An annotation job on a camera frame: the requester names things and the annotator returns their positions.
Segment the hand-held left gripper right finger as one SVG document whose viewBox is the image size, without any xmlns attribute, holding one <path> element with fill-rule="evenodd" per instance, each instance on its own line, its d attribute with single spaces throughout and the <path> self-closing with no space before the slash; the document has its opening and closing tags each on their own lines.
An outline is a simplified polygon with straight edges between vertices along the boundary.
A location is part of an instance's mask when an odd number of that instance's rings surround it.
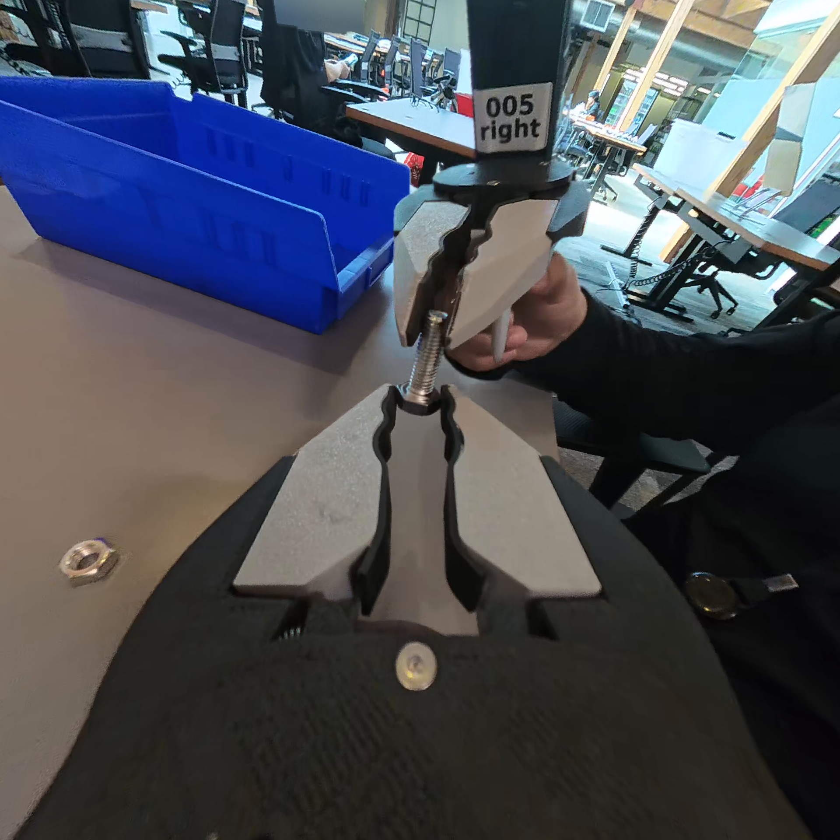
<svg viewBox="0 0 840 840">
<path fill-rule="evenodd" d="M 445 572 L 470 613 L 592 599 L 602 584 L 545 458 L 454 387 L 441 390 Z"/>
</svg>

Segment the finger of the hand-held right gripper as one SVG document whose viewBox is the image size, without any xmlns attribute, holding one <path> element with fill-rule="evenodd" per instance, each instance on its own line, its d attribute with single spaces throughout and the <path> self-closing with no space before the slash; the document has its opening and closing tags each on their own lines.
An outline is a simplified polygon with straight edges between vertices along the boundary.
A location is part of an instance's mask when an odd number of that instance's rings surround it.
<svg viewBox="0 0 840 840">
<path fill-rule="evenodd" d="M 418 205 L 395 234 L 393 308 L 403 347 L 418 341 L 430 311 L 455 314 L 465 267 L 487 239 L 469 206 L 438 201 Z"/>
<path fill-rule="evenodd" d="M 529 199 L 492 214 L 488 237 L 458 273 L 447 348 L 456 350 L 490 329 L 490 348 L 504 351 L 513 305 L 543 276 L 553 241 L 548 229 L 560 201 Z"/>
</svg>

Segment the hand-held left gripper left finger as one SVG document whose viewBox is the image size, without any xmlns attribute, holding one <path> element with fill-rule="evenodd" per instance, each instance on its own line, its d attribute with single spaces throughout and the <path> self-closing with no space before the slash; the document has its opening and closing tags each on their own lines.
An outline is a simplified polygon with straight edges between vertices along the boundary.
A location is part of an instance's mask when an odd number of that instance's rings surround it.
<svg viewBox="0 0 840 840">
<path fill-rule="evenodd" d="M 390 568 L 396 410 L 396 388 L 382 385 L 298 450 L 234 578 L 238 594 L 354 600 L 371 614 Z"/>
</svg>

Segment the steel hex bolt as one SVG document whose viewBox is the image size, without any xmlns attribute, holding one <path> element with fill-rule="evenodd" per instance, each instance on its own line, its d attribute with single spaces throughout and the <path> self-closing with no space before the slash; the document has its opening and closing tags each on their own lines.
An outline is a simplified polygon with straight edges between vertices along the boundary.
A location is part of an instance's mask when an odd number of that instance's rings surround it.
<svg viewBox="0 0 840 840">
<path fill-rule="evenodd" d="M 416 345 L 413 368 L 408 380 L 400 386 L 403 404 L 414 411 L 432 409 L 439 401 L 436 377 L 443 353 L 445 324 L 439 328 L 424 326 Z"/>
</svg>

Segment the blue plastic bin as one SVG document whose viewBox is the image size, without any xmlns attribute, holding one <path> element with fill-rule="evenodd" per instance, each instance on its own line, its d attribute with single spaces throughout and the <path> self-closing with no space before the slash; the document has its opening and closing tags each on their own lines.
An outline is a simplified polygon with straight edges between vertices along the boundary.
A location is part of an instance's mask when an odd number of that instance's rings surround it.
<svg viewBox="0 0 840 840">
<path fill-rule="evenodd" d="M 321 334 L 393 259 L 398 162 L 165 82 L 4 77 L 2 179 L 36 233 Z"/>
</svg>

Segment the person's right forearm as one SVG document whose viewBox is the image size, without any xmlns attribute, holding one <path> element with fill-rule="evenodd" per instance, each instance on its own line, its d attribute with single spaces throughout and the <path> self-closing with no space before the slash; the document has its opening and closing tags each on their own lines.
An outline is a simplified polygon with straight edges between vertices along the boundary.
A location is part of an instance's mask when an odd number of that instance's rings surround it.
<svg viewBox="0 0 840 840">
<path fill-rule="evenodd" d="M 599 421 L 728 455 L 838 460 L 839 318 L 736 338 L 631 323 L 584 293 L 583 324 L 513 368 Z"/>
</svg>

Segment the person's right hand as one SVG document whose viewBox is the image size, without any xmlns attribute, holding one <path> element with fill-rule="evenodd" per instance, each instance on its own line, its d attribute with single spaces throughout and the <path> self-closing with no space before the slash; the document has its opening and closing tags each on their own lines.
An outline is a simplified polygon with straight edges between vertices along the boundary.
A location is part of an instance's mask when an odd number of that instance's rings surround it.
<svg viewBox="0 0 840 840">
<path fill-rule="evenodd" d="M 560 252 L 553 252 L 543 277 L 513 306 L 499 359 L 492 349 L 492 329 L 488 329 L 448 350 L 447 360 L 475 376 L 537 360 L 583 324 L 587 309 L 588 300 L 575 269 Z"/>
</svg>

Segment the black office chair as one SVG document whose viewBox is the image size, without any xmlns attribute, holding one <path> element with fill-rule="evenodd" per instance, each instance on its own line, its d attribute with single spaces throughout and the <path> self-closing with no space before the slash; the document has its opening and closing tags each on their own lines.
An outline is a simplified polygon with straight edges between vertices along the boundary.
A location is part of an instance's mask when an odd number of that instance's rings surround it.
<svg viewBox="0 0 840 840">
<path fill-rule="evenodd" d="M 151 79 L 142 32 L 128 1 L 25 2 L 39 64 L 55 77 Z"/>
<path fill-rule="evenodd" d="M 182 53 L 158 55 L 162 65 L 182 73 L 192 94 L 218 95 L 243 109 L 248 106 L 242 45 L 245 6 L 239 1 L 175 2 L 192 36 L 162 31 L 180 45 Z"/>
</svg>

